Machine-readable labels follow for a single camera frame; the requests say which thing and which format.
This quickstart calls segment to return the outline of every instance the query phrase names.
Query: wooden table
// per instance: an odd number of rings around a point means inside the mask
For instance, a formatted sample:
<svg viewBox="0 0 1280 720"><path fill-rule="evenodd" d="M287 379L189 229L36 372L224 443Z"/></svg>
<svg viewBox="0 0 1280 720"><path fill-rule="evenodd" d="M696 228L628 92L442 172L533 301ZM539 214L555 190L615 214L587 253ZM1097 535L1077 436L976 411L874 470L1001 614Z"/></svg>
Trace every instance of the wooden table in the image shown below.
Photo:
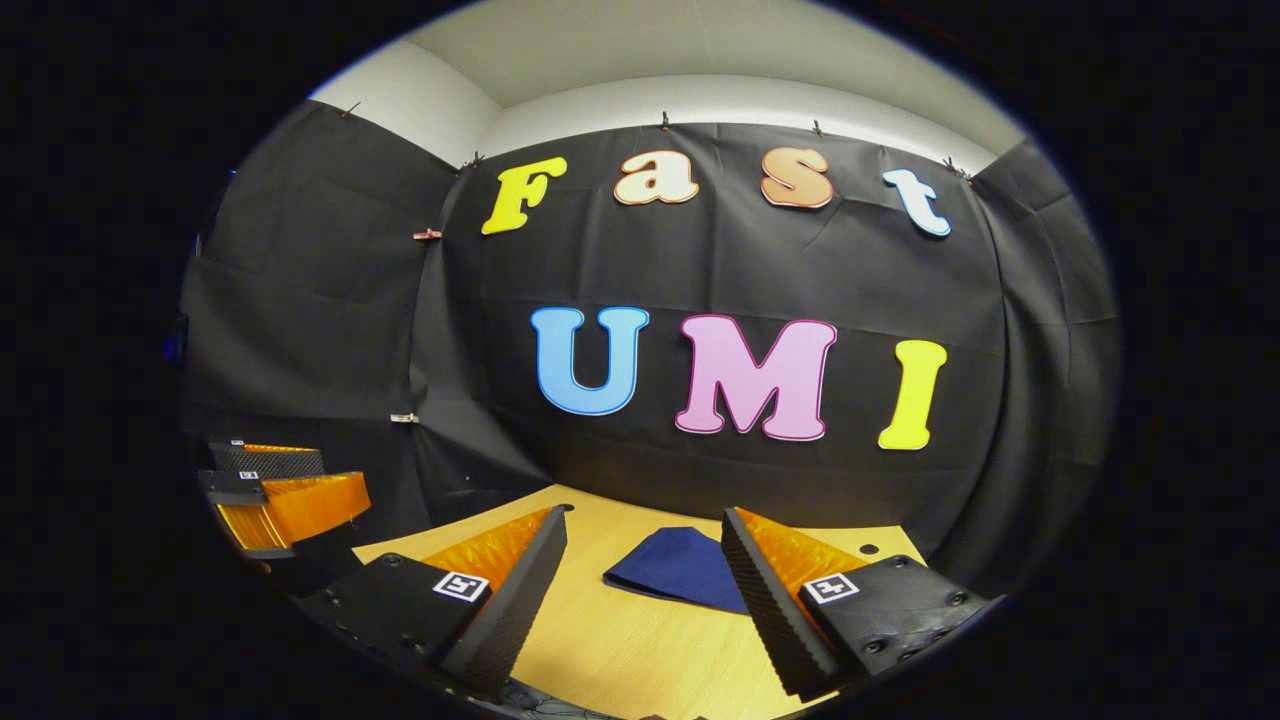
<svg viewBox="0 0 1280 720"><path fill-rule="evenodd" d="M552 486L502 507L413 536L352 548L362 562L384 552L425 557L499 523L568 502L568 546L512 676L566 702L636 720L772 720L801 707L782 692L751 619L646 597L604 584L602 575L659 528L692 527L719 541L719 520L627 505ZM908 555L899 527L804 529L868 561ZM873 556L863 544L879 548Z"/></svg>

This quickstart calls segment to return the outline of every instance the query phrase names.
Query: black curtain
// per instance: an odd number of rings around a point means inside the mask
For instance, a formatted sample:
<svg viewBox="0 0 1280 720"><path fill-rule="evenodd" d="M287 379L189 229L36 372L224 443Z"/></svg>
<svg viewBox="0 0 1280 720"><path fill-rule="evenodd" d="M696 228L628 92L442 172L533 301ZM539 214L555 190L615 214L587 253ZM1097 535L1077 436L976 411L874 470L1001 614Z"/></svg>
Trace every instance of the black curtain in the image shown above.
<svg viewBox="0 0 1280 720"><path fill-rule="evenodd" d="M308 101L280 123L202 234L182 304L187 427L365 469L370 538L558 482L709 518L737 505L799 527L902 525L940 570L996 594L1027 578L1092 484L1117 389L1116 311L1079 204L1029 143L972 186L936 159L746 124L603 131L454 170L339 113ZM823 154L831 202L765 201L760 159L781 146ZM689 156L699 193L622 205L618 167L654 150ZM557 156L568 170L527 224L481 234L497 176ZM900 168L934 188L946 237L916 228L883 181ZM428 228L444 237L411 240ZM595 314L620 305L650 314L634 398L604 416L557 409L539 389L530 314L586 315L575 374L593 387L608 359ZM680 323L709 313L733 318L758 361L790 320L837 328L826 437L676 428L692 360ZM877 443L904 340L947 351L919 451ZM389 420L410 413L417 423Z"/></svg>

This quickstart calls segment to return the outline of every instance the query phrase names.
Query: navy fabric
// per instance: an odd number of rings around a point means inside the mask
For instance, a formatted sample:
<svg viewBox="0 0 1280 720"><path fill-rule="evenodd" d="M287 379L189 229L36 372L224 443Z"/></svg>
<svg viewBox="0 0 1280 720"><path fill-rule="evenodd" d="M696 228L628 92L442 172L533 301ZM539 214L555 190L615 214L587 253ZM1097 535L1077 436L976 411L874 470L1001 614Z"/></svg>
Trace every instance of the navy fabric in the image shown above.
<svg viewBox="0 0 1280 720"><path fill-rule="evenodd" d="M746 615L719 543L695 528L662 528L604 573L604 584Z"/></svg>

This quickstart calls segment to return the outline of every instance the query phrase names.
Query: letter m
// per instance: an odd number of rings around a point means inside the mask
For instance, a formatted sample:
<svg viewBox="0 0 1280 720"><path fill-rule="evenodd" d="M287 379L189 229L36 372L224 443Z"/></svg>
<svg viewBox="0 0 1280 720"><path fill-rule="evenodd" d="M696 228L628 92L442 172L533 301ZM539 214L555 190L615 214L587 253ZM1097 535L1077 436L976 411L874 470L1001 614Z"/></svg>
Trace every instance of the letter m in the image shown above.
<svg viewBox="0 0 1280 720"><path fill-rule="evenodd" d="M764 434L776 439L810 441L827 432L818 411L827 348L836 342L835 327L817 320L787 323L759 365L732 318L694 315L685 319L681 332L694 342L694 368L689 406L676 415L677 428L690 433L718 433L724 427L724 418L716 413L716 397L723 393L740 433L755 425L774 396L773 416L760 427Z"/></svg>

